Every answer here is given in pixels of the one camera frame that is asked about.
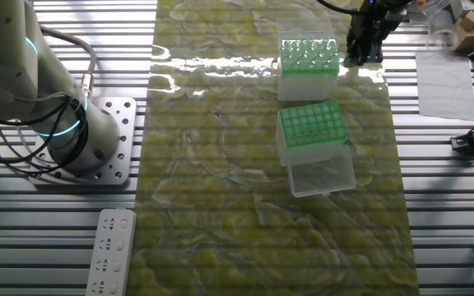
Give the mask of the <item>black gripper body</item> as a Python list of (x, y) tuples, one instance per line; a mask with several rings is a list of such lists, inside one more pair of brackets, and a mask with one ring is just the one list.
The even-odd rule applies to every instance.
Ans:
[(385, 14), (385, 7), (360, 7), (351, 12), (349, 52), (378, 52), (381, 49), (380, 22)]

